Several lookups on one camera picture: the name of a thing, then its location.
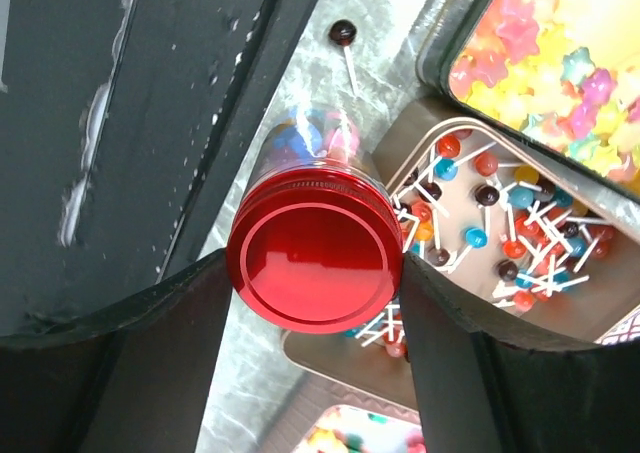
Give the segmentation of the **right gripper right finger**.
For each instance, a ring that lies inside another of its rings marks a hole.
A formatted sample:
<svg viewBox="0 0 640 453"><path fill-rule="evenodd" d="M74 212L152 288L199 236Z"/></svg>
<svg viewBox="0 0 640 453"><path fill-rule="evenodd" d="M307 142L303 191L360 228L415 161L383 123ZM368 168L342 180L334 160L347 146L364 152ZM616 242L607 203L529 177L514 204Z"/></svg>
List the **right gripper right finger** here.
<svg viewBox="0 0 640 453"><path fill-rule="evenodd" d="M528 323L407 254L399 300L431 452L635 452L639 344Z"/></svg>

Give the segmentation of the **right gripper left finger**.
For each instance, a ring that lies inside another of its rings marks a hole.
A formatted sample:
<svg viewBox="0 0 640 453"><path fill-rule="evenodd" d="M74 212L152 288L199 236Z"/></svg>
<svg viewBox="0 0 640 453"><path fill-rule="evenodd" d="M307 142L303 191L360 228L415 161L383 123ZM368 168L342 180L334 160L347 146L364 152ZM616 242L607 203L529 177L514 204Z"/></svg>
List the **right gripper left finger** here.
<svg viewBox="0 0 640 453"><path fill-rule="evenodd" d="M217 250L89 316L1 341L5 452L191 452L232 287Z"/></svg>

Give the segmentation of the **tin of pastel star candies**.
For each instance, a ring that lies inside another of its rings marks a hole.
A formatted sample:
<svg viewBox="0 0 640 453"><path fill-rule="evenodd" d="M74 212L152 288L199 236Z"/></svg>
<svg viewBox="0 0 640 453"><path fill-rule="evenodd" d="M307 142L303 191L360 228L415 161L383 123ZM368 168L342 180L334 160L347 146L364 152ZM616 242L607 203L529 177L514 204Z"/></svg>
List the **tin of pastel star candies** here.
<svg viewBox="0 0 640 453"><path fill-rule="evenodd" d="M293 449L295 453L427 453L418 425L347 405L327 409Z"/></svg>

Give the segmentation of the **tin of lollipops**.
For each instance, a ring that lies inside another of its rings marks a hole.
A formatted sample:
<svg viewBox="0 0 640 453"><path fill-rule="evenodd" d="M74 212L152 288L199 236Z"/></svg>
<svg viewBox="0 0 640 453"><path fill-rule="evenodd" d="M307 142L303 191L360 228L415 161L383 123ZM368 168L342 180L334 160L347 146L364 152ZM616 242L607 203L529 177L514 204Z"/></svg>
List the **tin of lollipops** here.
<svg viewBox="0 0 640 453"><path fill-rule="evenodd" d="M399 114L373 159L412 250L481 299L597 341L638 307L638 228L609 226L568 168L429 97Z"/></svg>

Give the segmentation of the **red jar lid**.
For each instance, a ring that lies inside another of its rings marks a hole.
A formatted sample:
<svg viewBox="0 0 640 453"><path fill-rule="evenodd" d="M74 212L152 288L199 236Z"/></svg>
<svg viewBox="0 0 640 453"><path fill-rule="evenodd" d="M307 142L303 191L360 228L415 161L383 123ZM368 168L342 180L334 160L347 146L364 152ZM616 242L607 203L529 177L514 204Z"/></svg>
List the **red jar lid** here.
<svg viewBox="0 0 640 453"><path fill-rule="evenodd" d="M227 248L231 282L265 320L326 334L372 319L396 293L398 220L372 182L321 167L278 173L243 198Z"/></svg>

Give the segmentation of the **clear glass jar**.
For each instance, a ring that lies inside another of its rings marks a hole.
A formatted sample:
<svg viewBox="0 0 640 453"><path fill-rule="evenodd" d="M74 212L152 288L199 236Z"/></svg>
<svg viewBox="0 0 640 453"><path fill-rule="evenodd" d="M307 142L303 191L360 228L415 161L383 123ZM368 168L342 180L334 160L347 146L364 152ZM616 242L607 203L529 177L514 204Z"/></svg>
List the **clear glass jar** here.
<svg viewBox="0 0 640 453"><path fill-rule="evenodd" d="M360 128L341 108L298 104L277 117L261 144L246 190L278 173L304 168L344 170L384 190Z"/></svg>

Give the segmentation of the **gold tin of gummy stars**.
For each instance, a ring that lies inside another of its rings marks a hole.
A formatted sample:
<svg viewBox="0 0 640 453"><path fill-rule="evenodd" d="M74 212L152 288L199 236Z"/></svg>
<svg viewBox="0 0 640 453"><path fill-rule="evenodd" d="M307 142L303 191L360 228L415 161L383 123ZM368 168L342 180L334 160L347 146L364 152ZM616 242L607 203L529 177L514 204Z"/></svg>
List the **gold tin of gummy stars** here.
<svg viewBox="0 0 640 453"><path fill-rule="evenodd" d="M428 0L420 79L639 195L639 0Z"/></svg>

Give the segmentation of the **patterned placemat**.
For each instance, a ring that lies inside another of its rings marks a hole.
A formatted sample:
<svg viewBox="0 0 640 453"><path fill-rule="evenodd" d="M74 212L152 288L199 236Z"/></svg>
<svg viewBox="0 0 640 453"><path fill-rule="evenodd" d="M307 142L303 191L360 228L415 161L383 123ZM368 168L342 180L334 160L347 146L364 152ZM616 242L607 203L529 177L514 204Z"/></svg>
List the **patterned placemat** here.
<svg viewBox="0 0 640 453"><path fill-rule="evenodd" d="M615 345L633 341L640 336L640 307L628 313L624 318L618 321L600 338L596 340L600 345Z"/></svg>

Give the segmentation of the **stray dark lollipop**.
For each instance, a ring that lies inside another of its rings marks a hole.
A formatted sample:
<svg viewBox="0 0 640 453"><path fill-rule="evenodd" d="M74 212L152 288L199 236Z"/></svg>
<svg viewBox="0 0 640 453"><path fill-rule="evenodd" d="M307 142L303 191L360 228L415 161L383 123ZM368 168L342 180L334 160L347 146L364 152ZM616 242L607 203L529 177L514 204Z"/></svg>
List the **stray dark lollipop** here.
<svg viewBox="0 0 640 453"><path fill-rule="evenodd" d="M353 94L358 97L360 95L360 89L356 78L355 64L351 51L351 45L353 44L356 36L357 27L348 19L337 20L331 25L328 31L329 40L343 51L352 91Z"/></svg>

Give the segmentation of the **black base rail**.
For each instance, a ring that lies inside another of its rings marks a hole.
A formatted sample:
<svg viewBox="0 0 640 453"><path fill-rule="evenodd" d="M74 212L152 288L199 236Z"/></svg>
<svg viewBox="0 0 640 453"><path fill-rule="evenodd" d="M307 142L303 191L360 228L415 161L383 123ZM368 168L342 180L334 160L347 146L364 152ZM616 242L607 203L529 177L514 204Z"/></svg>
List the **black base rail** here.
<svg viewBox="0 0 640 453"><path fill-rule="evenodd" d="M195 259L317 0L1 0L1 333Z"/></svg>

